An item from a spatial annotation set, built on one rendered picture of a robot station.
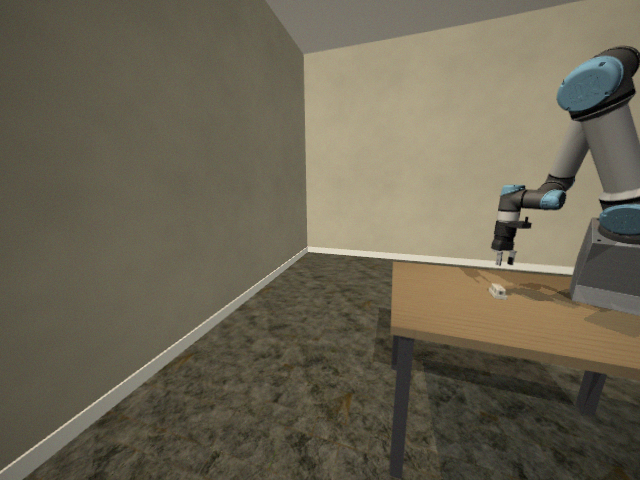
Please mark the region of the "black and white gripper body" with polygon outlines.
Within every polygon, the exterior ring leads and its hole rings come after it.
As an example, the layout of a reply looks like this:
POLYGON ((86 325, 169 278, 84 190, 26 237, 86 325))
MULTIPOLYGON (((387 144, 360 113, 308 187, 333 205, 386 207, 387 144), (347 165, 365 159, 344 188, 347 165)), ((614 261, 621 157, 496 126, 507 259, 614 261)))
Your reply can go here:
POLYGON ((532 225, 532 223, 528 222, 528 217, 525 217, 525 221, 519 221, 519 216, 520 212, 498 211, 498 221, 496 221, 495 224, 494 240, 492 241, 491 249, 497 251, 513 250, 513 240, 516 236, 517 228, 528 229, 531 228, 532 225))

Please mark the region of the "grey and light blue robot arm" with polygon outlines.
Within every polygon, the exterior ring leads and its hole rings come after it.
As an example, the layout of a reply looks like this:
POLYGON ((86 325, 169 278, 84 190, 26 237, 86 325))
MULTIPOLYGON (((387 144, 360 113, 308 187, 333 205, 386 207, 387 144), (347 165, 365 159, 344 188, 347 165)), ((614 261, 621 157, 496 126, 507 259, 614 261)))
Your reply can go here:
POLYGON ((636 94, 632 77, 640 66, 640 53, 630 46, 617 47, 626 48, 600 52, 561 83, 557 102, 569 111, 571 122, 547 180, 538 190, 503 186, 498 211, 561 209, 590 149, 604 190, 598 196, 604 210, 598 232, 613 241, 640 245, 640 141, 629 107, 636 94))

